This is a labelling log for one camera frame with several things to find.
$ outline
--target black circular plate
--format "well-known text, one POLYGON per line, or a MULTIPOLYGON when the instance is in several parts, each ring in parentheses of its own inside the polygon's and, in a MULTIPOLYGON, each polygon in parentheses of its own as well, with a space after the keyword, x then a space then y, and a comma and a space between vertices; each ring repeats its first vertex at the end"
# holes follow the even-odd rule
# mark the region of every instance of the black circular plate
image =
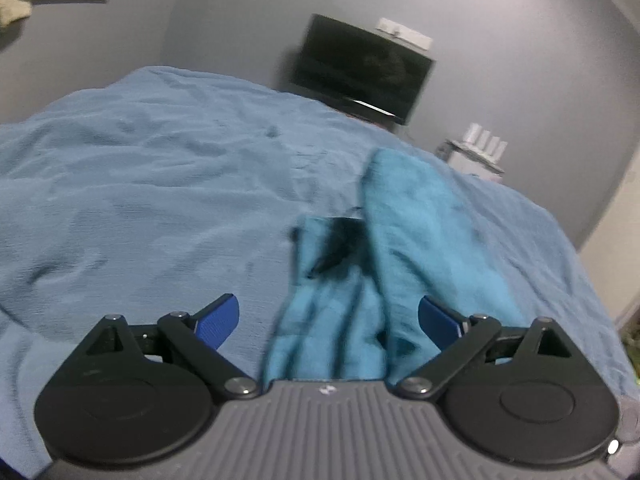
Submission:
POLYGON ((523 377, 512 367, 481 366, 447 390, 441 406, 464 440, 529 466, 577 465, 603 453, 618 422, 604 384, 523 377))
POLYGON ((209 391, 188 371, 144 358, 114 367, 112 356, 101 366, 101 358, 60 386, 48 384, 36 402, 36 425, 57 458, 131 466, 176 451, 210 420, 209 391))

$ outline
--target small logo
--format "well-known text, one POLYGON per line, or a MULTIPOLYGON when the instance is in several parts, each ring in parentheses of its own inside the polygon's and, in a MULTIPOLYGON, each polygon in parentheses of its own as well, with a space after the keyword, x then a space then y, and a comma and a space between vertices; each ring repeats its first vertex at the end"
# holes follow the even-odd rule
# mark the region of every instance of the small logo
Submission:
POLYGON ((338 388, 331 384, 325 384, 322 388, 318 388, 318 391, 323 395, 331 395, 338 391, 338 388))

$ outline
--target blue gripper pad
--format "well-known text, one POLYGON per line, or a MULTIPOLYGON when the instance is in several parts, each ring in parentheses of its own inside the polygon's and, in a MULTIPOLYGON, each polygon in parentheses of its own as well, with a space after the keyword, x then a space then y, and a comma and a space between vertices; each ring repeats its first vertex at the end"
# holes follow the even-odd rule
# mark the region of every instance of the blue gripper pad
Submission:
POLYGON ((462 327, 457 320, 426 296, 418 304, 418 323, 440 350, 444 350, 462 337, 462 327))
POLYGON ((197 319, 194 331, 196 337, 208 347, 217 350, 238 326, 238 298, 233 294, 225 294, 208 304, 194 317, 197 319))

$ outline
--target gray wall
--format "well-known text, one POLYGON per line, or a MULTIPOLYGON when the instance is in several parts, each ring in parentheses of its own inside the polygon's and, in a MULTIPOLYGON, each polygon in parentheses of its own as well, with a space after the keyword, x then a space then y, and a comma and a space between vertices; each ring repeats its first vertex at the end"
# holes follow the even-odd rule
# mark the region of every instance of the gray wall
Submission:
POLYGON ((313 12, 432 37, 414 143, 483 124, 506 183, 584 240, 640 137, 640 36, 610 0, 178 0, 162 60, 277 87, 313 12))
POLYGON ((0 34, 0 123, 157 64, 175 0, 40 3, 0 34))

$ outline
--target light blue bedsheet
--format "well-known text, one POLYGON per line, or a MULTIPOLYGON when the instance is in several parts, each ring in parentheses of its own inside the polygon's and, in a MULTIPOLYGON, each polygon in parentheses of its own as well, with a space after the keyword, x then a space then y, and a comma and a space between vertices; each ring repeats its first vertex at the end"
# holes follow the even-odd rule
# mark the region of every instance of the light blue bedsheet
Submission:
POLYGON ((357 205, 380 146, 433 164, 525 319, 556 317, 615 393, 636 396, 615 329, 544 210, 318 102, 154 67, 0 126, 2 458, 27 476, 48 463, 33 403, 105 313, 150 323, 232 292, 241 319, 221 352, 257 375, 288 293, 292 228, 357 205))

